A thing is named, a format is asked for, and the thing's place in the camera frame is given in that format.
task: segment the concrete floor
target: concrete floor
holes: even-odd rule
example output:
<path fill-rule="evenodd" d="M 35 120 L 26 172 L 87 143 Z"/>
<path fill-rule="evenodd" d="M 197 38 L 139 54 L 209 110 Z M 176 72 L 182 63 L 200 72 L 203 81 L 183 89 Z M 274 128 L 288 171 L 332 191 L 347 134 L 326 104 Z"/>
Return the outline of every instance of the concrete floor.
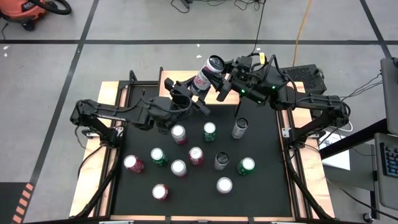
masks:
<path fill-rule="evenodd" d="M 96 99 L 101 82 L 126 80 L 130 69 L 139 80 L 157 80 L 160 66 L 197 70 L 211 54 L 228 60 L 246 55 L 253 48 L 250 40 L 256 37 L 261 15 L 252 6 L 241 11 L 233 1 L 217 7 L 194 2 L 188 14 L 178 13 L 166 0 L 68 2 L 73 14 L 48 14 L 33 32 L 10 24 L 4 31 L 7 41 L 0 41 L 0 103 L 8 105 L 0 111 L 0 181 L 28 182 L 40 152 L 45 159 L 25 222 L 68 218 L 83 157 L 73 135 L 75 127 L 68 120 L 76 100 Z M 184 9 L 180 1 L 174 3 Z M 366 3 L 384 40 L 398 40 L 393 16 L 398 2 Z M 259 33 L 265 44 L 257 47 L 267 55 L 276 54 L 281 67 L 292 64 L 293 40 L 306 6 L 307 1 L 266 2 Z M 300 45 L 296 61 L 296 65 L 315 63 L 323 69 L 329 95 L 347 95 L 375 77 L 385 56 L 384 42 L 378 42 L 360 0 L 315 0 L 301 39 L 330 40 Z M 398 46 L 388 45 L 388 49 L 398 55 Z M 66 95 L 61 95 L 62 88 Z M 347 103 L 353 110 L 352 133 L 385 117 L 381 86 Z M 369 192 L 342 187 L 370 203 Z M 333 186 L 329 190 L 341 220 L 360 222 L 361 214 L 368 212 Z M 392 222 L 382 216 L 378 223 Z"/>

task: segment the red shop vacuum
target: red shop vacuum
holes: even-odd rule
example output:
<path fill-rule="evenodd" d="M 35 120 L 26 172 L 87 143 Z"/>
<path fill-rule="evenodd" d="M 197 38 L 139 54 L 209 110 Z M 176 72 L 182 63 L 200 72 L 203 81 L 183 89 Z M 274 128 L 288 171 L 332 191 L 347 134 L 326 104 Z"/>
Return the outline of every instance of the red shop vacuum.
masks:
<path fill-rule="evenodd" d="M 45 0 L 0 0 L 0 17 L 8 22 L 22 24 L 25 30 L 32 31 L 34 22 L 44 16 L 46 11 L 58 15 L 69 15 L 72 12 L 66 0 L 56 0 L 65 8 L 58 9 L 58 5 Z"/>

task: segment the keyboard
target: keyboard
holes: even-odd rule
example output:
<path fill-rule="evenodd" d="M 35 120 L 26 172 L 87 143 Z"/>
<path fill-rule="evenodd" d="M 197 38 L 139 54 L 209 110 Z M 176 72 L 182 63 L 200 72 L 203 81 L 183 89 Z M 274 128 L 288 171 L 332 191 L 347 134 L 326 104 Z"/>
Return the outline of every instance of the keyboard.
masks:
<path fill-rule="evenodd" d="M 381 156 L 384 175 L 398 178 L 398 148 L 383 145 Z"/>

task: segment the black table surface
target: black table surface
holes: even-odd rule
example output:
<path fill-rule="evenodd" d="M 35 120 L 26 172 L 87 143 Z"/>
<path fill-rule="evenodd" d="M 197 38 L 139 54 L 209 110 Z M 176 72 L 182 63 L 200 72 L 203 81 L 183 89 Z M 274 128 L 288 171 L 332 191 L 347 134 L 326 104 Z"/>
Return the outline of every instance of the black table surface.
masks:
<path fill-rule="evenodd" d="M 138 101 L 142 87 L 132 91 L 130 105 Z M 156 87 L 145 87 L 145 97 L 157 96 Z M 142 173 L 129 172 L 120 168 L 114 192 L 112 215 L 180 215 L 180 216 L 244 216 L 244 217 L 291 217 L 289 188 L 282 149 L 277 130 L 276 113 L 270 107 L 257 107 L 251 101 L 243 100 L 239 116 L 249 121 L 249 127 L 242 139 L 231 137 L 234 126 L 235 106 L 208 106 L 209 116 L 200 113 L 179 122 L 187 133 L 188 141 L 180 146 L 175 144 L 171 134 L 161 135 L 154 128 L 141 131 L 127 126 L 124 146 L 121 149 L 123 160 L 128 155 L 136 155 L 144 161 Z M 203 126 L 206 122 L 216 125 L 216 138 L 213 142 L 203 140 Z M 188 152 L 200 147 L 204 154 L 201 166 L 189 163 Z M 159 147 L 169 158 L 166 167 L 152 162 L 150 151 Z M 230 161 L 225 170 L 214 169 L 214 159 L 218 152 L 226 152 Z M 256 162 L 254 172 L 241 176 L 236 165 L 251 157 Z M 183 160 L 188 169 L 186 178 L 176 177 L 170 170 L 172 161 Z M 229 177 L 233 189 L 220 195 L 216 183 L 220 177 Z M 152 196 L 156 184 L 169 187 L 167 200 L 158 201 Z"/>

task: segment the soda can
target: soda can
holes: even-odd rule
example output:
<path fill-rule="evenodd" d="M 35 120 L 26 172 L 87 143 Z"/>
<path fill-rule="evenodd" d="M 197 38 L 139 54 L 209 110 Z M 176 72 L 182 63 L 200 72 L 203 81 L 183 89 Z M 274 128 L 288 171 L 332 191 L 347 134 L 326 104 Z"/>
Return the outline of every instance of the soda can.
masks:
<path fill-rule="evenodd" d="M 177 159 L 172 163 L 172 172 L 175 174 L 177 177 L 185 177 L 187 174 L 187 167 L 184 163 L 184 161 Z"/>
<path fill-rule="evenodd" d="M 227 194 L 232 190 L 232 181 L 227 177 L 222 177 L 217 181 L 217 191 L 220 194 Z"/>
<path fill-rule="evenodd" d="M 203 162 L 203 151 L 199 147 L 193 147 L 189 150 L 189 160 L 192 165 L 200 165 Z"/>
<path fill-rule="evenodd" d="M 203 129 L 205 130 L 205 141 L 206 142 L 213 141 L 216 137 L 216 125 L 211 122 L 208 122 L 205 124 Z"/>
<path fill-rule="evenodd" d="M 249 126 L 249 122 L 244 118 L 239 118 L 234 125 L 234 129 L 232 130 L 232 137 L 235 139 L 240 139 L 243 137 L 244 132 L 247 130 Z"/>
<path fill-rule="evenodd" d="M 152 195 L 157 200 L 165 200 L 168 192 L 169 192 L 169 188 L 164 184 L 157 184 L 152 189 Z"/>
<path fill-rule="evenodd" d="M 137 156 L 127 156 L 124 159 L 124 166 L 130 171 L 140 173 L 144 169 L 144 163 L 142 160 L 138 159 Z"/>
<path fill-rule="evenodd" d="M 169 161 L 169 159 L 163 153 L 163 150 L 161 150 L 159 148 L 154 148 L 150 152 L 150 156 L 151 156 L 152 160 L 159 166 L 166 166 L 167 162 Z"/>
<path fill-rule="evenodd" d="M 176 125 L 172 128 L 172 136 L 177 144 L 184 144 L 186 140 L 185 128 L 181 125 Z"/>
<path fill-rule="evenodd" d="M 254 160 L 252 158 L 246 157 L 238 163 L 238 173 L 241 175 L 247 175 L 254 170 L 254 165 Z"/>
<path fill-rule="evenodd" d="M 210 56 L 201 70 L 198 72 L 198 75 L 195 76 L 193 82 L 191 84 L 191 91 L 195 96 L 199 96 L 200 94 L 206 92 L 211 83 L 209 79 L 206 78 L 205 74 L 203 74 L 202 70 L 205 69 L 206 71 L 213 73 L 215 75 L 219 75 L 225 68 L 224 60 L 216 55 Z"/>
<path fill-rule="evenodd" d="M 214 168 L 218 171 L 222 171 L 229 162 L 229 156 L 225 152 L 219 152 L 216 155 L 216 159 L 214 161 Z"/>

